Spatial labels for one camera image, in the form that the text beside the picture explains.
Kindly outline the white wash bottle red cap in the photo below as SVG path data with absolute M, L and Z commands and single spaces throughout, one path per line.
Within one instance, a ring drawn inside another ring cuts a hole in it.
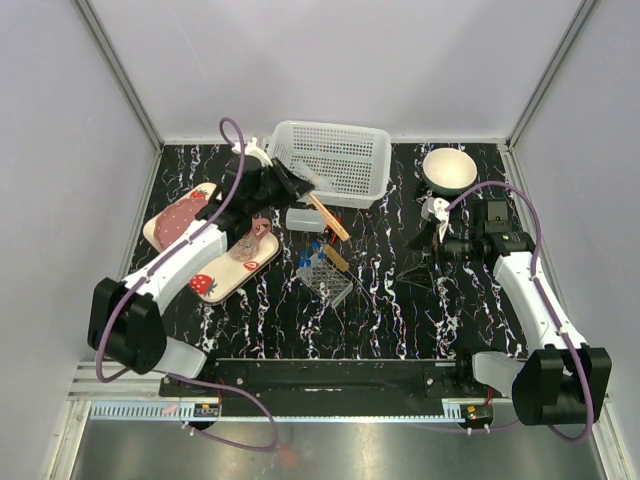
M 332 231 L 321 212 L 315 209 L 289 208 L 285 216 L 285 227 L 289 231 L 323 233 Z

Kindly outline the wooden stick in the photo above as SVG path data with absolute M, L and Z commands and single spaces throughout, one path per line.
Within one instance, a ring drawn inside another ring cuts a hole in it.
M 336 234 L 341 241 L 348 241 L 350 239 L 349 233 L 345 230 L 342 224 L 337 218 L 324 206 L 324 204 L 313 194 L 307 194 L 311 204 L 322 214 L 326 224 Z

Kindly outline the brown bristle tube brush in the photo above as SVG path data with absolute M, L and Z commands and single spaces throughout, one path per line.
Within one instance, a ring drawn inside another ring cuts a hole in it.
M 355 282 L 355 284 L 359 287 L 359 289 L 362 292 L 362 294 L 364 295 L 364 297 L 369 302 L 371 302 L 371 296 L 366 291 L 366 289 L 363 286 L 362 282 L 359 280 L 359 278 L 355 274 L 353 274 L 350 271 L 349 263 L 332 246 L 330 246 L 328 244 L 325 244 L 322 247 L 322 253 L 327 257 L 328 260 L 331 261 L 331 263 L 334 265 L 334 267 L 337 270 L 339 270 L 343 274 L 346 274 L 351 280 L 353 280 Z

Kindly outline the clear plastic pipettes bundle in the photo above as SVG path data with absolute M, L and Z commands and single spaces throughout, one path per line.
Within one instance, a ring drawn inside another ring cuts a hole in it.
M 335 193 L 336 190 L 332 183 L 320 174 L 315 173 L 309 166 L 307 166 L 304 162 L 299 161 L 293 166 L 294 173 L 300 178 L 309 181 L 312 183 L 316 190 L 322 192 L 330 192 Z

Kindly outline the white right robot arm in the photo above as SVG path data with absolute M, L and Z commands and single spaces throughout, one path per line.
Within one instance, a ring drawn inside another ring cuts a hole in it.
M 528 356 L 509 357 L 489 347 L 463 347 L 454 384 L 466 396 L 487 387 L 511 399 L 527 426 L 596 422 L 612 370 L 608 352 L 592 347 L 562 309 L 534 257 L 531 235 L 516 228 L 504 200 L 478 200 L 469 237 L 449 238 L 448 201 L 428 198 L 426 227 L 409 247 L 420 250 L 418 271 L 434 274 L 443 261 L 485 267 L 509 300 L 524 333 Z

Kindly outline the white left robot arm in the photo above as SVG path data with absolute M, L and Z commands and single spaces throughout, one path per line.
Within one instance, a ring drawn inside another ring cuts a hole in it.
M 214 188 L 169 248 L 126 278 L 105 278 L 96 285 L 87 343 L 96 352 L 100 381 L 110 380 L 101 366 L 110 358 L 125 372 L 181 377 L 181 384 L 196 396 L 214 388 L 216 372 L 205 365 L 206 354 L 170 337 L 163 314 L 200 270 L 249 233 L 255 215 L 288 207 L 314 188 L 278 159 L 265 166 L 249 155 L 233 159 L 226 179 L 227 185 Z

